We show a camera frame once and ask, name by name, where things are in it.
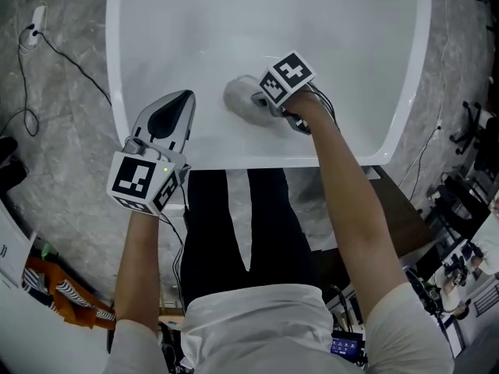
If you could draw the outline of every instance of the marble floor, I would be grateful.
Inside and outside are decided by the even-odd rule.
[[[105,57],[106,0],[0,0],[0,123],[23,105],[23,83],[16,57],[19,32],[40,4],[48,6],[47,37],[73,56],[107,88]],[[401,142],[385,169],[410,195],[418,157],[442,120],[438,139],[422,159],[412,199],[427,210],[426,191],[440,173],[462,162],[448,136],[462,126],[462,100],[484,103],[493,59],[493,37],[486,32],[487,8],[470,0],[433,0],[430,41],[421,84]],[[21,118],[5,134],[19,142],[18,156],[29,168],[27,179],[9,192],[17,213],[78,271],[100,296],[112,297],[129,213],[105,194],[108,169],[119,148],[106,100],[78,71],[45,44],[23,56],[29,107],[40,118],[31,138]],[[286,171],[290,198],[313,249],[334,246],[318,170]],[[250,191],[243,171],[228,173],[230,209],[240,251],[250,261]],[[180,203],[180,196],[175,196]],[[182,237],[182,219],[173,217]],[[172,262],[176,237],[161,225],[161,279],[175,299]]]

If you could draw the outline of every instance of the white sponge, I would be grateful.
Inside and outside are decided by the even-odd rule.
[[[261,107],[251,99],[254,94],[261,91],[257,78],[250,75],[240,76],[225,87],[225,106],[252,125],[272,126],[279,118],[271,115],[269,107]]]

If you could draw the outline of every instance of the gray floor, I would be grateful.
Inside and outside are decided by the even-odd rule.
[[[107,86],[105,61],[106,0],[0,0],[0,123],[23,104],[17,63],[17,35],[34,8],[48,4],[46,34]],[[433,131],[442,107],[443,130],[422,160],[413,203],[427,209],[426,191],[442,171],[461,162],[448,136],[461,126],[461,102],[484,102],[492,63],[493,39],[487,35],[485,8],[468,0],[433,0],[430,42],[422,82],[404,135],[387,172],[399,183]],[[23,57],[29,106],[41,119],[30,138],[22,118],[6,134],[19,141],[18,155],[28,178],[9,197],[19,214],[49,241],[103,298],[112,296],[128,212],[105,194],[112,154],[119,148],[110,107],[92,84],[46,45]],[[410,195],[417,165],[402,190]],[[313,249],[334,245],[317,169],[287,171],[292,205]],[[245,260],[250,260],[250,198],[244,172],[228,173],[230,208]],[[173,219],[185,236],[182,220]],[[175,236],[161,227],[161,279],[175,295],[171,264],[179,248]]]

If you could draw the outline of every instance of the small screen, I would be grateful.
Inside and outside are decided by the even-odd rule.
[[[341,338],[333,338],[333,346],[331,346],[331,353],[335,355],[353,358],[357,356],[359,344],[356,340],[346,340]]]

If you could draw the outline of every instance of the black pants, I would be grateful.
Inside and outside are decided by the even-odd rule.
[[[192,171],[189,176],[189,232],[180,268],[182,296],[269,284],[318,287],[308,241],[288,198],[282,169],[248,170],[253,243],[249,272],[242,263],[228,210],[225,171]]]
[[[465,187],[460,185],[453,178],[448,177],[445,180],[445,188],[461,200],[464,207],[471,214],[471,218],[463,219],[454,213],[450,206],[443,201],[442,198],[438,198],[435,201],[438,210],[444,215],[445,220],[449,223],[449,225],[462,237],[467,238],[468,240],[472,239],[490,214],[487,205],[472,196]]]

